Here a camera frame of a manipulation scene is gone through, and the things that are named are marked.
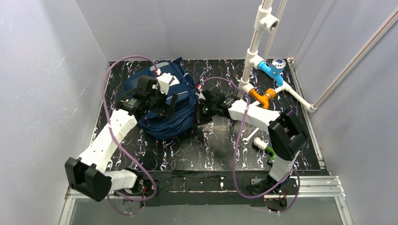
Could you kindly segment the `navy blue student backpack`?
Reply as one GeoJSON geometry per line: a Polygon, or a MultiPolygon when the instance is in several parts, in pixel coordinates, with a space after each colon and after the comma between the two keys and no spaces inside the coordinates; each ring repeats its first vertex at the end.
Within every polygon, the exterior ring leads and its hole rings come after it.
{"type": "Polygon", "coordinates": [[[181,58],[176,62],[160,62],[156,66],[150,66],[140,72],[134,73],[126,79],[122,89],[122,103],[120,108],[133,115],[138,126],[146,133],[152,135],[159,140],[171,139],[189,129],[194,121],[195,104],[198,101],[196,95],[196,83],[192,76],[180,65],[181,58]],[[142,75],[158,77],[163,73],[171,73],[175,75],[179,84],[169,88],[166,104],[170,104],[173,93],[178,94],[176,110],[174,114],[168,118],[164,113],[155,113],[148,111],[147,113],[131,113],[133,110],[134,89],[137,86],[137,80],[142,75]]]}

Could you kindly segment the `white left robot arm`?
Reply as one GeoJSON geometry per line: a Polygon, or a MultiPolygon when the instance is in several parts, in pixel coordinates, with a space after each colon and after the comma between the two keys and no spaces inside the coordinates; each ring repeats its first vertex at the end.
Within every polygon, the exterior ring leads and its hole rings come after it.
{"type": "Polygon", "coordinates": [[[175,111],[178,95],[168,96],[176,76],[163,73],[158,77],[142,75],[135,88],[125,92],[115,105],[109,123],[77,158],[65,163],[69,186],[100,202],[109,192],[133,188],[138,179],[132,170],[107,172],[107,164],[124,137],[149,111],[166,117],[175,111]]]}

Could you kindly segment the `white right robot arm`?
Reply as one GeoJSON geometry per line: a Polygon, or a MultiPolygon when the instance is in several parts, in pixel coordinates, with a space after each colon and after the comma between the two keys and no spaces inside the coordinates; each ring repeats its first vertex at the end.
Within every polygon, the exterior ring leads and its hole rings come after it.
{"type": "Polygon", "coordinates": [[[275,153],[264,189],[275,192],[291,175],[297,156],[306,146],[308,135],[292,111],[272,111],[252,106],[237,96],[226,96],[217,87],[197,90],[194,124],[207,124],[214,116],[248,124],[265,131],[275,153]]]}

